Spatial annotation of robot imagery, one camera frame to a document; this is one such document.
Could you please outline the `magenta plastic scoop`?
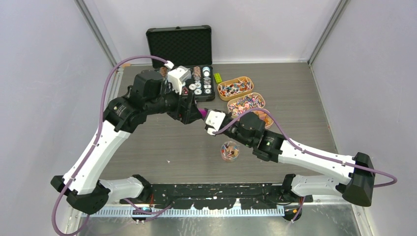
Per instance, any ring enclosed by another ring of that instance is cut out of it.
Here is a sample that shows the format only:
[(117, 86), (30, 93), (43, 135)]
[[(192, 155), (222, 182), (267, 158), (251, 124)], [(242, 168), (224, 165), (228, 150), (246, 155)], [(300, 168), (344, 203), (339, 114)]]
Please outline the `magenta plastic scoop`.
[(199, 109), (199, 112), (201, 113), (202, 117), (207, 116), (207, 110), (206, 109)]

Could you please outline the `clear round plastic jar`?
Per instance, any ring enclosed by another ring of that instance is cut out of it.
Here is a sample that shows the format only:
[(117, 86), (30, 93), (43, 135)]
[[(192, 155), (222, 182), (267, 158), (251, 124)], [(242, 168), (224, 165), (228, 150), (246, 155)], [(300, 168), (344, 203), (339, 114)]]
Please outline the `clear round plastic jar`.
[(234, 162), (239, 156), (239, 147), (233, 141), (225, 142), (220, 149), (221, 158), (226, 162)]

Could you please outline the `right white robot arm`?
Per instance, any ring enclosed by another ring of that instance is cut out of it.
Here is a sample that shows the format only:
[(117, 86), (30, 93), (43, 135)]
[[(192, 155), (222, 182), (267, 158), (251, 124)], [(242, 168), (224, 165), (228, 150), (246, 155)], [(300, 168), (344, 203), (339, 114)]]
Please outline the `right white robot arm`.
[(281, 187), (281, 197), (293, 202), (307, 195), (334, 195), (362, 207), (372, 204), (375, 174), (369, 155), (339, 155), (311, 148), (265, 128), (265, 122), (253, 112), (232, 122), (226, 116), (221, 124), (223, 134), (252, 148), (263, 161), (297, 165), (318, 172), (303, 177), (287, 174)]

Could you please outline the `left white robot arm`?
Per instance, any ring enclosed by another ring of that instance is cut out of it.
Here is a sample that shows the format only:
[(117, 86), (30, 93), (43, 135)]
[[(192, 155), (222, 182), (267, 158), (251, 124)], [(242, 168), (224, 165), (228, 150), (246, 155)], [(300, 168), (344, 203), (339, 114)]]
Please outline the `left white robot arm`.
[(66, 174), (54, 176), (51, 185), (64, 193), (74, 209), (88, 215), (125, 198), (146, 203), (151, 196), (150, 183), (142, 176), (119, 180), (100, 176), (116, 150), (148, 116), (167, 114), (183, 124), (202, 118), (194, 93), (183, 94), (190, 77), (190, 70), (181, 66), (166, 77), (151, 70), (137, 74), (127, 93), (108, 103), (97, 133), (76, 164)]

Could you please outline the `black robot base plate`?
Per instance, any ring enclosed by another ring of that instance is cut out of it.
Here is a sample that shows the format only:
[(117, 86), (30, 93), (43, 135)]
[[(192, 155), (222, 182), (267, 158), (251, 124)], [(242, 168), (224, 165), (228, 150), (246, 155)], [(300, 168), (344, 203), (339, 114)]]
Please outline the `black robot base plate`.
[(129, 201), (157, 208), (198, 210), (231, 209), (239, 203), (241, 209), (249, 210), (299, 204), (301, 197), (283, 190), (280, 183), (150, 184)]

